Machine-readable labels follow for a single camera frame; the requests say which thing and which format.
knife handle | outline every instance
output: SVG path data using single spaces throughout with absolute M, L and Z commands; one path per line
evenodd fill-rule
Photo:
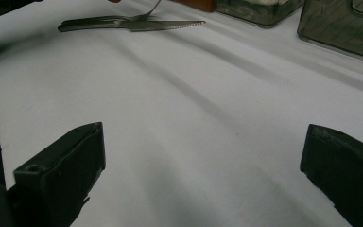
M 125 16 L 100 16 L 100 17 L 89 17 L 89 18 L 82 18 L 82 19 L 73 19 L 67 20 L 62 22 L 63 25 L 65 24 L 74 24 L 74 23 L 86 23 L 86 22 L 104 22 L 104 21 L 126 21 Z
M 216 9 L 216 0 L 172 0 L 172 1 L 206 12 L 213 12 Z
M 66 32 L 73 30 L 97 29 L 97 28 L 125 28 L 125 27 L 117 25 L 114 21 L 64 23 L 58 27 L 58 31 Z

white tablecloth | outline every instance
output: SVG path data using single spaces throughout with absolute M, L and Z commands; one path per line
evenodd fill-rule
M 363 141 L 363 61 L 299 40 L 300 10 L 261 29 L 165 1 L 156 20 L 207 23 L 57 31 L 154 4 L 45 0 L 0 17 L 8 187 L 17 166 L 102 121 L 107 169 L 72 226 L 350 226 L 299 165 L 311 123 Z

knife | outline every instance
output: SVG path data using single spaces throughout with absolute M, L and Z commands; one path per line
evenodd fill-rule
M 92 21 L 85 23 L 63 23 L 58 27 L 60 32 L 96 29 L 96 28 L 126 28 L 131 32 L 135 31 L 153 31 L 169 30 L 189 26 L 198 26 L 205 24 L 205 21 Z

knife blade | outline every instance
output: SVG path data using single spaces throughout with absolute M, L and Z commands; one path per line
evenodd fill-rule
M 126 28 L 131 32 L 136 31 L 154 31 L 154 30 L 169 30 L 189 26 L 198 26 L 205 24 L 205 21 L 99 21 L 86 22 L 76 24 L 61 24 L 58 27 L 60 32 L 82 30 L 82 29 L 97 29 L 97 28 Z

green container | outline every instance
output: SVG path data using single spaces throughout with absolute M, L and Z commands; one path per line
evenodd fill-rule
M 304 0 L 217 0 L 216 11 L 263 28 L 276 26 Z
M 297 33 L 305 41 L 363 56 L 363 0 L 306 0 Z

